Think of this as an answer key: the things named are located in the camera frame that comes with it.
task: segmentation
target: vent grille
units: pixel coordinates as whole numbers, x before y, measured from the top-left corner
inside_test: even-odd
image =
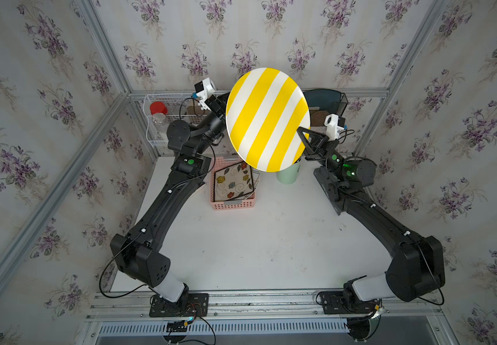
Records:
[[[103,322],[100,337],[127,335],[163,335],[168,321]],[[270,319],[270,320],[211,320],[216,335],[248,334],[302,334],[302,333],[347,333],[346,319]],[[187,332],[175,335],[211,335],[212,331],[202,320],[188,326]]]

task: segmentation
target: plastic bottle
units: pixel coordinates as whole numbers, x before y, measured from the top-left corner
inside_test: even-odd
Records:
[[[156,131],[159,133],[162,140],[167,140],[166,131],[168,130],[169,121],[166,118],[168,109],[161,101],[151,103],[151,118]]]

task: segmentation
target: green cup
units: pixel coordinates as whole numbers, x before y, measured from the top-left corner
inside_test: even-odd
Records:
[[[277,179],[283,184],[291,184],[296,181],[298,171],[300,170],[300,160],[297,160],[293,165],[287,169],[283,169],[276,173]]]

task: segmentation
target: red lid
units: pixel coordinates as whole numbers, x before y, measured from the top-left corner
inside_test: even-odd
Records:
[[[166,108],[164,103],[161,101],[152,102],[149,109],[151,110],[151,115],[156,114],[156,113],[162,113],[164,115],[168,114],[168,109]]]

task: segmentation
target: wire rack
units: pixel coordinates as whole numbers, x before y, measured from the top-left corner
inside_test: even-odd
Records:
[[[166,118],[169,122],[175,120],[184,120],[192,125],[198,125],[204,119],[205,115],[188,115],[187,107],[192,106],[193,103],[197,104],[196,100],[186,101],[183,103],[182,114],[180,114],[180,105],[186,99],[190,98],[193,93],[189,93],[187,91],[181,91],[178,93],[155,93],[155,94],[147,94],[143,99],[143,113],[147,116],[147,131],[145,136],[147,141],[154,147],[160,150],[168,149],[168,139],[162,137],[159,132],[156,130],[153,121],[151,120],[151,114],[149,113],[149,105],[155,101],[163,102],[168,108],[168,114],[166,114]]]

